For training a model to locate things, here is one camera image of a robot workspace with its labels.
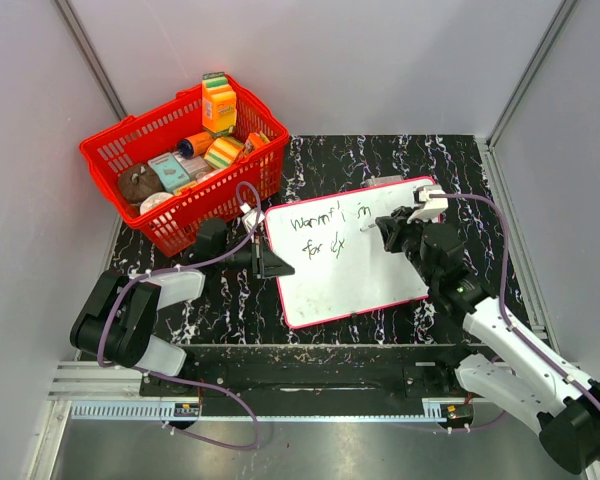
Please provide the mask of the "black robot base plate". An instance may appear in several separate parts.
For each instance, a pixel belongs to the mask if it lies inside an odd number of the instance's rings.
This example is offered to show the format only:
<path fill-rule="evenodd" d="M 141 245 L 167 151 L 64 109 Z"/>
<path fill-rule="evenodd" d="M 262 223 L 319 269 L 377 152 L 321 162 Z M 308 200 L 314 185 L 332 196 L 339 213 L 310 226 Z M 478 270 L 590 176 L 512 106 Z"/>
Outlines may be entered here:
<path fill-rule="evenodd" d="M 224 387 L 254 413 L 406 413 L 426 399 L 462 402 L 468 395 L 451 368 L 466 350 L 451 345 L 203 345 L 186 351 L 193 358 L 186 377 L 207 388 L 149 377 L 141 395 L 226 403 L 231 399 L 217 390 Z"/>

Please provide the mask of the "orange sponge pack upright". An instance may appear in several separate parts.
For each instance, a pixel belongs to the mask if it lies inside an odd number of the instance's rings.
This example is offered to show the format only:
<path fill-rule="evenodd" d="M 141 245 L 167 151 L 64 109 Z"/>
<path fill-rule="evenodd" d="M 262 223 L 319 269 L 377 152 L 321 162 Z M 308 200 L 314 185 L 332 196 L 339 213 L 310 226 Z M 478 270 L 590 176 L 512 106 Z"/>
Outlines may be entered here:
<path fill-rule="evenodd" d="M 237 123 L 237 94 L 223 72 L 202 77 L 202 124 L 213 137 L 230 135 Z"/>

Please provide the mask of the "pink framed whiteboard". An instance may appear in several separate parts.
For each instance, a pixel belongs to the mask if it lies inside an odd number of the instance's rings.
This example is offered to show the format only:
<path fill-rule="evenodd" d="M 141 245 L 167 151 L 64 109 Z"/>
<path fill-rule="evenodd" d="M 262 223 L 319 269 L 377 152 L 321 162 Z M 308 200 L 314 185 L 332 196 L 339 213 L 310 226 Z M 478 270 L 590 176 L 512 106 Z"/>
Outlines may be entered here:
<path fill-rule="evenodd" d="M 419 177 L 268 209 L 270 248 L 295 268 L 277 280 L 286 324 L 304 328 L 425 298 L 405 256 L 385 252 L 377 228 L 360 228 L 414 206 L 414 191 L 433 182 Z"/>

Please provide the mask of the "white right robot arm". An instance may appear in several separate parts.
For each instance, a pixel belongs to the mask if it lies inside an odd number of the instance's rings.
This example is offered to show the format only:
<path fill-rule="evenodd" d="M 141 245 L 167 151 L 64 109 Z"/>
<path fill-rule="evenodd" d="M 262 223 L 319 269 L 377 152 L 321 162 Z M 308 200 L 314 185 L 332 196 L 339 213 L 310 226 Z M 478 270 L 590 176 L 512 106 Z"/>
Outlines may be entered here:
<path fill-rule="evenodd" d="M 375 219 L 386 252 L 402 254 L 428 288 L 435 308 L 481 340 L 506 364 L 459 349 L 439 366 L 436 387 L 448 396 L 481 396 L 526 425 L 549 457 L 578 475 L 600 462 L 600 380 L 563 359 L 518 320 L 464 261 L 455 227 L 422 221 L 399 207 Z"/>

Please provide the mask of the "orange cylindrical can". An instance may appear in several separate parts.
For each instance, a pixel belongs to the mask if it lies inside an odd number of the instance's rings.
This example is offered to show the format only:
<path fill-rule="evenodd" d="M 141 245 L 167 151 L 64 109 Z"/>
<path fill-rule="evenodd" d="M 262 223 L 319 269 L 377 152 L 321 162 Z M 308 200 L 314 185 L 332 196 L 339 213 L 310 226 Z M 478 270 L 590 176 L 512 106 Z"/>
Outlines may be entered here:
<path fill-rule="evenodd" d="M 176 149 L 186 159 L 203 156 L 214 143 L 215 138 L 207 131 L 203 131 L 178 141 Z"/>

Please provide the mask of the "white round lid container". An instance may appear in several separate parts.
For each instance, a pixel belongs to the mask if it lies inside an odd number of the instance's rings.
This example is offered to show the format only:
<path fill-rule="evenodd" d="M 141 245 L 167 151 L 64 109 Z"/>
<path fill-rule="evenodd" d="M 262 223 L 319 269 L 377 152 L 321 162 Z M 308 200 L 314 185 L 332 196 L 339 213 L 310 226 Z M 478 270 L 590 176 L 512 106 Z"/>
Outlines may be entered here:
<path fill-rule="evenodd" d="M 159 207 L 163 203 L 171 200 L 172 198 L 173 198 L 173 195 L 171 193 L 168 193 L 168 192 L 157 192 L 157 193 L 154 193 L 154 194 L 150 195 L 148 198 L 146 198 L 140 204 L 139 212 L 140 212 L 141 215 L 145 215 L 149 211 L 151 211 L 151 210 Z"/>

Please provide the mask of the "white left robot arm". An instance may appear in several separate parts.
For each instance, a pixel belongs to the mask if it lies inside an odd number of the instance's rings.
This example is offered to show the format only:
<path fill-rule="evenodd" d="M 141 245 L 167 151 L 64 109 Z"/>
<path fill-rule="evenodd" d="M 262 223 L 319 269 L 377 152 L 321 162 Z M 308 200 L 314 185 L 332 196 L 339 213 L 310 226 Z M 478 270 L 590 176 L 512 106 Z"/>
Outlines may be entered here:
<path fill-rule="evenodd" d="M 161 374 L 162 384 L 175 395 L 191 392 L 197 381 L 188 365 L 192 359 L 153 334 L 157 312 L 201 298 L 213 270 L 249 267 L 258 279 L 293 275 L 294 267 L 271 250 L 255 223 L 250 225 L 244 239 L 230 247 L 223 220 L 203 221 L 183 266 L 140 275 L 103 272 L 74 322 L 71 345 L 106 366 Z"/>

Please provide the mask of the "orange snack packet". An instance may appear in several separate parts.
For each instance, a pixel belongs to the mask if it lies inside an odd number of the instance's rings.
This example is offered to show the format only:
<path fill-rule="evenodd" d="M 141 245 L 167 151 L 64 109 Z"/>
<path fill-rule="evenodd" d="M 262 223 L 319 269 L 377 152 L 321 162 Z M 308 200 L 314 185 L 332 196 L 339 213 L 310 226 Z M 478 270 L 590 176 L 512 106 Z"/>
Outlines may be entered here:
<path fill-rule="evenodd" d="M 251 132 L 246 141 L 244 142 L 244 147 L 242 149 L 242 154 L 244 156 L 248 156 L 254 151 L 268 145 L 270 143 L 269 138 L 262 132 Z"/>

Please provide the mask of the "yellow green sponge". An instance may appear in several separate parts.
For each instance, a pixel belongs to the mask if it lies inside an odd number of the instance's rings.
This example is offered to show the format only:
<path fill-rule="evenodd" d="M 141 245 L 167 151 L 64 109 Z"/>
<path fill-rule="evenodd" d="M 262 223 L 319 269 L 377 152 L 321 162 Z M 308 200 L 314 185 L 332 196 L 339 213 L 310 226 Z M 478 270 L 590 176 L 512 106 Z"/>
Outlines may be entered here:
<path fill-rule="evenodd" d="M 243 150 L 244 144 L 237 139 L 219 137 L 209 146 L 203 159 L 214 169 L 225 169 L 241 158 Z"/>

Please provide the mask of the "white eraser block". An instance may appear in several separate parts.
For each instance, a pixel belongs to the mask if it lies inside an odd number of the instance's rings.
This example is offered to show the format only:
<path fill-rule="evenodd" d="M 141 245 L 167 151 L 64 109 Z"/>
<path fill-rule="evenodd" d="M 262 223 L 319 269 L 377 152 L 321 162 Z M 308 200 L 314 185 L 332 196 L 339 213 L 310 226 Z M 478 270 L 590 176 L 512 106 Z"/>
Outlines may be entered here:
<path fill-rule="evenodd" d="M 380 177 L 372 177 L 364 181 L 364 186 L 366 188 L 393 184 L 396 182 L 402 181 L 403 178 L 400 175 L 390 175 L 390 176 L 380 176 Z"/>

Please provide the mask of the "red plastic shopping basket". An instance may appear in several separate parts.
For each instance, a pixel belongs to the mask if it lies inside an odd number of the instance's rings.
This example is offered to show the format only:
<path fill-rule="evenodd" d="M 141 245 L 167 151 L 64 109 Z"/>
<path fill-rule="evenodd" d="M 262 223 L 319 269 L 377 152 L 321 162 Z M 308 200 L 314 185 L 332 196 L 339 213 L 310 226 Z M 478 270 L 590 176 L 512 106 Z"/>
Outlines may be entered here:
<path fill-rule="evenodd" d="M 139 117 L 129 116 L 80 145 L 89 172 L 123 221 L 165 256 L 193 244 L 201 223 L 277 193 L 287 129 L 253 93 L 223 73 Z"/>

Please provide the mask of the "brown round bread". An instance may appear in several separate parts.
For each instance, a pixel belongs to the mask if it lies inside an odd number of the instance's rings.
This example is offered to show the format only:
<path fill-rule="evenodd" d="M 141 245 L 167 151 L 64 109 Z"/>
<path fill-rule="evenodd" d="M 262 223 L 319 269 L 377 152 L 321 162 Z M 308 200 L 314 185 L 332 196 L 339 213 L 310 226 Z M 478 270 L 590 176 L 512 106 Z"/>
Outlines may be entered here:
<path fill-rule="evenodd" d="M 136 164 L 118 178 L 118 190 L 130 204 L 139 204 L 155 193 L 163 191 L 158 174 L 146 163 Z"/>

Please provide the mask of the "teal small box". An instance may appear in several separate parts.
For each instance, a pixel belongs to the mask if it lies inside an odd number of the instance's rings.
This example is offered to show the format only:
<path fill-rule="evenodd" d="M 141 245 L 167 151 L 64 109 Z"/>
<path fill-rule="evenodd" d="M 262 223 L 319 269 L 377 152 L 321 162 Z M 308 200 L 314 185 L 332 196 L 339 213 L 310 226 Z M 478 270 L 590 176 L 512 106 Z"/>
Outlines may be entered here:
<path fill-rule="evenodd" d="M 173 193 L 190 182 L 189 174 L 172 153 L 154 157 L 147 164 L 158 175 L 168 193 Z"/>

